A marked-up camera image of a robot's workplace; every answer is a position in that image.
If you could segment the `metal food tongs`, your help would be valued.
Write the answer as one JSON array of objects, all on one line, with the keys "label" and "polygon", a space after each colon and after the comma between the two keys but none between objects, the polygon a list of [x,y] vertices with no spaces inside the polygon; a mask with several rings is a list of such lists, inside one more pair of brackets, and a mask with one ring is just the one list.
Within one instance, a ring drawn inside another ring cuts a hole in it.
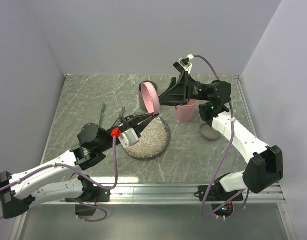
[{"label": "metal food tongs", "polygon": [[[105,119],[105,111],[106,111],[106,104],[103,103],[101,106],[101,111],[100,111],[100,117],[99,117],[99,122],[98,122],[98,126],[102,127],[103,125],[103,121]],[[122,107],[121,111],[119,112],[118,117],[116,118],[115,121],[113,121],[113,117],[109,117],[109,120],[112,121],[112,127],[115,126],[117,124],[117,122],[120,120],[120,118],[125,114],[126,112],[126,108]]]}]

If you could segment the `pink round lid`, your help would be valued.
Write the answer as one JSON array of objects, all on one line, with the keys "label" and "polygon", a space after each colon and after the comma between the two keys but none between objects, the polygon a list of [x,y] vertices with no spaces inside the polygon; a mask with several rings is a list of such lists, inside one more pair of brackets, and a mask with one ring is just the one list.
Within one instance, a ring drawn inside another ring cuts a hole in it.
[{"label": "pink round lid", "polygon": [[141,94],[146,110],[150,114],[160,113],[160,100],[155,86],[151,82],[141,83]]}]

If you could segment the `pink cup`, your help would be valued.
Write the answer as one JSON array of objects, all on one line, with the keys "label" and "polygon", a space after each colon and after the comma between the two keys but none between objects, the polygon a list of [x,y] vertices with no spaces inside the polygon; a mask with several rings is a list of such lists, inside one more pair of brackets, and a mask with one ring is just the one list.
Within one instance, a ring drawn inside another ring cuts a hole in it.
[{"label": "pink cup", "polygon": [[175,107],[175,117],[182,123],[190,122],[195,114],[198,100],[191,99],[185,105],[178,105]]}]

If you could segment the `grey round lid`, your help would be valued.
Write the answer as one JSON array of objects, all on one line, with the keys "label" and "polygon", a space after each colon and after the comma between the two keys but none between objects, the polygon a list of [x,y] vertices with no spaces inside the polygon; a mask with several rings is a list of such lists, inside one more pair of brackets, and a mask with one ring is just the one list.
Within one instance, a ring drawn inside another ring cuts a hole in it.
[{"label": "grey round lid", "polygon": [[208,141],[216,141],[221,137],[220,133],[210,127],[207,123],[200,125],[200,135]]}]

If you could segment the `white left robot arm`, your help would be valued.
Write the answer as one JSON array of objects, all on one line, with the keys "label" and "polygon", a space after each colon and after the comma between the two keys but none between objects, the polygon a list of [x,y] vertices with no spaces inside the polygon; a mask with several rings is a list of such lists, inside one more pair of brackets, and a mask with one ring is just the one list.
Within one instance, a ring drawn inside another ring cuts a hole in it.
[{"label": "white left robot arm", "polygon": [[[86,124],[78,134],[78,144],[62,155],[21,173],[0,173],[0,203],[2,218],[12,219],[43,203],[69,199],[84,204],[97,190],[109,193],[118,184],[117,146],[131,147],[141,133],[158,117],[157,113],[137,113],[120,117],[116,125],[106,130],[96,123]],[[84,174],[113,151],[114,183],[102,185]]]}]

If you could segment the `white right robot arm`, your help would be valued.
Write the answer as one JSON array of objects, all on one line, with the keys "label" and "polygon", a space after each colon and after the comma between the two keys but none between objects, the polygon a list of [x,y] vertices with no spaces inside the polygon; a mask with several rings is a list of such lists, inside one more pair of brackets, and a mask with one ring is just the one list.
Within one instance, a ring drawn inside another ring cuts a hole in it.
[{"label": "white right robot arm", "polygon": [[228,147],[235,147],[247,164],[245,170],[228,173],[215,180],[211,189],[218,199],[225,200],[232,192],[240,190],[258,194],[283,179],[283,151],[258,139],[234,117],[230,83],[219,79],[210,84],[201,83],[184,71],[179,78],[171,79],[169,87],[161,95],[148,81],[142,82],[140,88],[150,113],[157,114],[160,106],[180,108],[191,100],[205,101],[198,107],[201,119],[228,139]]}]

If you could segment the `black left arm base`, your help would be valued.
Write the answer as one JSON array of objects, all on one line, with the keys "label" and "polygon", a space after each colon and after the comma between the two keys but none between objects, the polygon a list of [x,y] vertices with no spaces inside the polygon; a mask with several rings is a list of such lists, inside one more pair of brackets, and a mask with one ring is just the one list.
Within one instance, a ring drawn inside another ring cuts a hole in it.
[{"label": "black left arm base", "polygon": [[66,198],[64,201],[67,203],[73,203],[74,200],[80,202],[93,202],[93,203],[107,203],[110,201],[110,190],[105,190],[100,187],[94,186],[93,188],[82,189],[82,195],[74,198]]}]

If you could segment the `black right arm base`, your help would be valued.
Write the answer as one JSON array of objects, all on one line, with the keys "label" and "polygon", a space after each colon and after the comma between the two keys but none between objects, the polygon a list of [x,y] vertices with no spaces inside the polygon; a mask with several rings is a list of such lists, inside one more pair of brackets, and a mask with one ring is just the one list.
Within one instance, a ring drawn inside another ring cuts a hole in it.
[{"label": "black right arm base", "polygon": [[[207,191],[208,185],[199,185],[198,191],[194,193],[196,198],[199,198],[199,201],[202,202]],[[221,187],[212,185],[210,192],[206,198],[207,202],[225,202],[236,195],[239,191],[226,192]]]}]

